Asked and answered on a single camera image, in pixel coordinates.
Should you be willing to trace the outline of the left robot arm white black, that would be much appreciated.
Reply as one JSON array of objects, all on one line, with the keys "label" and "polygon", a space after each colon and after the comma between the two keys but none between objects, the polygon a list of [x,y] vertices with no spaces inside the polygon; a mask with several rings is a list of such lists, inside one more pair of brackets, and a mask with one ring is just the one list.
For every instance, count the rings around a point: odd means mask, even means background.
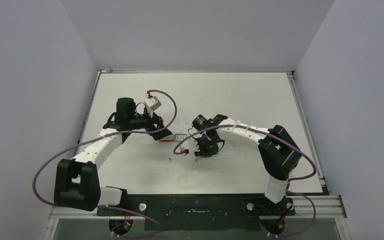
[{"label": "left robot arm white black", "polygon": [[59,161],[53,197],[57,206],[89,212],[97,207],[109,206],[119,216],[129,210],[127,190],[102,186],[99,168],[115,149],[125,143],[131,132],[145,130],[155,141],[172,134],[155,112],[162,105],[160,100],[150,95],[143,105],[143,112],[138,113],[134,99],[119,98],[116,111],[103,125],[98,140],[73,158]]}]

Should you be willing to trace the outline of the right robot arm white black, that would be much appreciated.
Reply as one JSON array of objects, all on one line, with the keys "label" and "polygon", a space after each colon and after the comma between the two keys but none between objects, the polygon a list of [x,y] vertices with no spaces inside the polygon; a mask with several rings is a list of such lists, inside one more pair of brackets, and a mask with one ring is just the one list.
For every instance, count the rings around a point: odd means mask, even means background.
[{"label": "right robot arm white black", "polygon": [[197,157],[209,158],[218,154],[218,144],[226,141],[259,151],[269,175],[262,207],[270,215],[282,209],[288,180],[301,158],[297,152],[298,146],[284,127],[255,127],[221,114],[210,119],[198,115],[192,122],[192,127],[200,136],[188,139],[181,147],[186,151],[193,151]]}]

